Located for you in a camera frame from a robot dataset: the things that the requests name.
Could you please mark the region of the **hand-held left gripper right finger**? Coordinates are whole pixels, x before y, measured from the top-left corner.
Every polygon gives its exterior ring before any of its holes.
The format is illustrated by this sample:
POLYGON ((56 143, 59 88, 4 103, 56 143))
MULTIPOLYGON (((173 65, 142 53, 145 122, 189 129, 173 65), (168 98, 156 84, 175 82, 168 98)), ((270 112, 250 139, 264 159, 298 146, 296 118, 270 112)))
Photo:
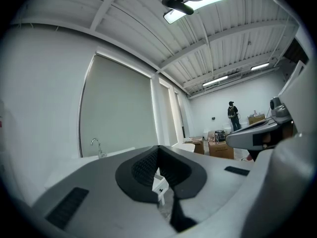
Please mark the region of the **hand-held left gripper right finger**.
POLYGON ((255 199, 255 164, 160 146, 163 163, 182 183, 174 187, 170 223, 178 233, 241 233, 255 199))

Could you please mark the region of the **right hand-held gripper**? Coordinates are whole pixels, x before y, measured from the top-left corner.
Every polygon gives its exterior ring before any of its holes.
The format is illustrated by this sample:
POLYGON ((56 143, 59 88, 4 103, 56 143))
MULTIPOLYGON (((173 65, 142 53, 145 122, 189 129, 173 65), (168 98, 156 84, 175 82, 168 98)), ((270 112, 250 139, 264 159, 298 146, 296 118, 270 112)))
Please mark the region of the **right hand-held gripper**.
POLYGON ((315 61, 299 61, 277 97, 270 101, 272 117, 226 136, 228 146, 263 150, 299 133, 315 133, 315 61))

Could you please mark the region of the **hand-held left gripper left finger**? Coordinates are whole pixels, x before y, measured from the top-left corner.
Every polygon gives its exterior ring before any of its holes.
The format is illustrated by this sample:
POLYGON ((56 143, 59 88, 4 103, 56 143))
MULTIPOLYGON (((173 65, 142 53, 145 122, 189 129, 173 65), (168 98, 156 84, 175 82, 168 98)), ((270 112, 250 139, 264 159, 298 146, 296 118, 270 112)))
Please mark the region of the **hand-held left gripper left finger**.
POLYGON ((74 188, 88 194, 61 230, 49 224, 49 235, 70 238, 171 238, 175 229, 164 219, 157 204, 137 202, 117 185, 119 165, 148 150, 139 148, 92 161, 73 172, 42 194, 33 210, 46 218, 74 188))

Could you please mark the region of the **white drawer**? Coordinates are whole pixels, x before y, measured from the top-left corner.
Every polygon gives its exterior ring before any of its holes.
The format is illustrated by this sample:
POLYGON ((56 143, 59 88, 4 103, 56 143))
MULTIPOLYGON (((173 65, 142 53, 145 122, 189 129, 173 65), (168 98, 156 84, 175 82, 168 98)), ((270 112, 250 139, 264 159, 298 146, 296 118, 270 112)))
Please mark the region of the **white drawer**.
POLYGON ((167 180, 163 176, 155 174, 152 191, 160 196, 164 194, 168 189, 169 189, 169 184, 167 180))

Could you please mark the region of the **black electronic device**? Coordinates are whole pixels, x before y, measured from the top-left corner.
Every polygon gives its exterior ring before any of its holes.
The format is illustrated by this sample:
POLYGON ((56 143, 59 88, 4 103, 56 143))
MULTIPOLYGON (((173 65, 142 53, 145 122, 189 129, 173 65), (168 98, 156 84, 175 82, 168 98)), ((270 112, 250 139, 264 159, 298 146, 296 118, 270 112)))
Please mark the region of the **black electronic device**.
POLYGON ((226 138, 226 133, 224 130, 216 130, 214 132, 214 141, 215 143, 224 142, 226 138))

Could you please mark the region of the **large cardboard box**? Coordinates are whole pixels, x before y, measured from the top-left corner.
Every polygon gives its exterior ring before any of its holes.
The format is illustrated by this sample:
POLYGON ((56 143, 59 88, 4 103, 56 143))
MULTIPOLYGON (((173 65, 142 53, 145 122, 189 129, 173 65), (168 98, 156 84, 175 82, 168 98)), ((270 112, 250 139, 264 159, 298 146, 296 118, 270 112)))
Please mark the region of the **large cardboard box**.
POLYGON ((208 132, 208 146, 209 146, 210 156, 225 158, 225 159, 234 159, 233 148, 228 146, 226 141, 221 143, 215 143, 214 132, 215 131, 208 132))

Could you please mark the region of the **small cardboard box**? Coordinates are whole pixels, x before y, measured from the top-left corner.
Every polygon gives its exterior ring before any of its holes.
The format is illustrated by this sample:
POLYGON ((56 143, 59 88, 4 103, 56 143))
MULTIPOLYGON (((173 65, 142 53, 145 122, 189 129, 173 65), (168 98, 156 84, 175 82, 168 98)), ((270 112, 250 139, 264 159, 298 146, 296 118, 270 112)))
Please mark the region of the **small cardboard box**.
POLYGON ((257 122, 264 120, 264 119, 265 119, 265 115, 259 114, 259 115, 255 115, 255 116, 249 116, 248 122, 249 122, 249 125, 252 125, 252 124, 257 123, 257 122))

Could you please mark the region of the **chrome faucet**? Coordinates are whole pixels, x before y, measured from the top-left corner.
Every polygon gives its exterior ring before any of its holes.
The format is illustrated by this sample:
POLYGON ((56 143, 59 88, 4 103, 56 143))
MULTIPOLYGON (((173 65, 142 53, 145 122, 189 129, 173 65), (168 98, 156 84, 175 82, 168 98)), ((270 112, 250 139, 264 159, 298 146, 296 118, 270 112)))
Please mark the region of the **chrome faucet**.
POLYGON ((107 157, 107 153, 104 153, 102 151, 101 143, 97 138, 93 138, 90 145, 93 146, 95 142, 98 144, 98 157, 99 157, 99 159, 107 157))

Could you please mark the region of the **flat cardboard box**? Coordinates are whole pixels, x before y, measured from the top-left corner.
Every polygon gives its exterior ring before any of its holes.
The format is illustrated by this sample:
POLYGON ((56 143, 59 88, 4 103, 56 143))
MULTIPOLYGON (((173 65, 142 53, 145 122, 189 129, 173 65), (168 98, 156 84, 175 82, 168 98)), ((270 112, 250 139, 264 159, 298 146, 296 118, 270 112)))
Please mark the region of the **flat cardboard box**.
POLYGON ((189 137, 184 139, 185 144, 194 144, 194 153, 205 154, 204 142, 202 137, 189 137))

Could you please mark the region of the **linear ceiling light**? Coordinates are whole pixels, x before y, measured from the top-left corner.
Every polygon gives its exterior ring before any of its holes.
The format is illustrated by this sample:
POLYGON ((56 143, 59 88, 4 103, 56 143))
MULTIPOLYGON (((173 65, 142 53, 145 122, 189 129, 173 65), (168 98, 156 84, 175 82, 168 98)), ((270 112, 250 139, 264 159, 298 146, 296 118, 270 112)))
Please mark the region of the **linear ceiling light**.
POLYGON ((269 62, 260 64, 260 65, 256 65, 256 66, 251 67, 251 71, 266 68, 268 66, 269 66, 269 62))
POLYGON ((212 80, 212 81, 209 81, 209 82, 204 83, 204 84, 203 84, 203 87, 207 87, 207 86, 209 86, 209 85, 218 83, 218 82, 220 82, 220 81, 226 80, 227 78, 228 78, 228 76, 223 76, 223 77, 214 79, 214 80, 212 80))

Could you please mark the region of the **wide grey roller blind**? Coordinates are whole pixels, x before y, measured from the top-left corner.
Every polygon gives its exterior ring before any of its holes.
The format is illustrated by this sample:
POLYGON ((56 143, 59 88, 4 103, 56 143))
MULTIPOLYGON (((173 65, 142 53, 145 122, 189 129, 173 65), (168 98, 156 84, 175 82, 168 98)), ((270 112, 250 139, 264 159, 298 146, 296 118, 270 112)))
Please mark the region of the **wide grey roller blind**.
POLYGON ((158 142, 151 80, 96 55, 86 78, 80 112, 83 157, 158 142))

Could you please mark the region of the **narrow grey roller blind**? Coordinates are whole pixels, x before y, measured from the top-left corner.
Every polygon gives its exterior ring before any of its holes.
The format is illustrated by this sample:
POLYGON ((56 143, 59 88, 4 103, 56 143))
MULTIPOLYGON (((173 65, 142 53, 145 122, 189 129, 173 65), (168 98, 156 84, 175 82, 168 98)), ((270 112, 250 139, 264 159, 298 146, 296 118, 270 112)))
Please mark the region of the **narrow grey roller blind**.
POLYGON ((168 138, 170 146, 178 143, 177 130, 174 121, 172 101, 170 97, 170 87, 163 81, 160 81, 160 86, 163 94, 163 100, 166 110, 168 138))

